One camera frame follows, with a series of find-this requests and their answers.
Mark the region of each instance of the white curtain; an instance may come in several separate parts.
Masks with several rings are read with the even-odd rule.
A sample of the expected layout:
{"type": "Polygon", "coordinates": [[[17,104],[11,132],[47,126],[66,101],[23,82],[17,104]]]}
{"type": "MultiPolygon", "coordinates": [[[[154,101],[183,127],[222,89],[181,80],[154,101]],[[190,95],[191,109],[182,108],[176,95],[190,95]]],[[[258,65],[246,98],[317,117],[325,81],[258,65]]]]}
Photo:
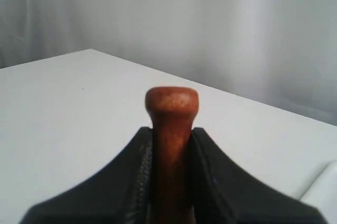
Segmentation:
{"type": "Polygon", "coordinates": [[[0,67],[86,48],[337,125],[337,0],[0,0],[0,67]]]}

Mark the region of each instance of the white table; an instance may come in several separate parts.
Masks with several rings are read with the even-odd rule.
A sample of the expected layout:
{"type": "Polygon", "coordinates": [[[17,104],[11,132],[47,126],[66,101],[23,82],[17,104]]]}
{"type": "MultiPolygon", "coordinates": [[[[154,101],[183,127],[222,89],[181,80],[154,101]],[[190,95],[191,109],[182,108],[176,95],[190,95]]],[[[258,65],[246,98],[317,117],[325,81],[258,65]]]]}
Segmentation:
{"type": "Polygon", "coordinates": [[[194,126],[287,195],[299,198],[337,159],[335,126],[89,49],[0,70],[0,223],[112,160],[151,125],[144,95],[161,85],[196,89],[194,126]]]}

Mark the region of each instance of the wooden knob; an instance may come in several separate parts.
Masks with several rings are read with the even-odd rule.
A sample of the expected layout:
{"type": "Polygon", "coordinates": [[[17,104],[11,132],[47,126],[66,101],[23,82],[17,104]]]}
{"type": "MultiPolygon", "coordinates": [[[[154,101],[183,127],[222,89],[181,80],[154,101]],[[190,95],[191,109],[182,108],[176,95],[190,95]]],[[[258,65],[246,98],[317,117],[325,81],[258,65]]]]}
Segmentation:
{"type": "Polygon", "coordinates": [[[145,97],[153,123],[150,223],[194,223],[187,144],[199,109],[185,87],[155,87],[145,97]]]}

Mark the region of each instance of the curved black piece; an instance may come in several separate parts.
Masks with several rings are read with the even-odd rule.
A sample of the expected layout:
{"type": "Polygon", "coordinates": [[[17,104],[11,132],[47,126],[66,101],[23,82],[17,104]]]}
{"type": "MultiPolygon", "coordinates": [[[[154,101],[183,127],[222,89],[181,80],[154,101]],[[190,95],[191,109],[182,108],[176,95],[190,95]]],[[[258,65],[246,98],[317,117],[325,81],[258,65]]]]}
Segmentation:
{"type": "Polygon", "coordinates": [[[190,139],[197,224],[323,224],[320,212],[258,181],[236,165],[202,128],[190,139]]]}
{"type": "Polygon", "coordinates": [[[21,224],[143,224],[152,165],[152,130],[141,128],[101,171],[32,207],[21,224]]]}

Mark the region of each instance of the wooden handle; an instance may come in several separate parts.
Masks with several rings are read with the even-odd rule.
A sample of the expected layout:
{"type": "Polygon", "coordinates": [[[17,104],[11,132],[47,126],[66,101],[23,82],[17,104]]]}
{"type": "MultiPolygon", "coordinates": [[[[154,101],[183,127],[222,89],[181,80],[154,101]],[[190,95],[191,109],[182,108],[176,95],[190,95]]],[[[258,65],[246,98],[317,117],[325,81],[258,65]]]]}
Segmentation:
{"type": "Polygon", "coordinates": [[[199,109],[198,94],[184,87],[155,87],[145,97],[153,124],[151,224],[194,222],[188,140],[199,109]]]}

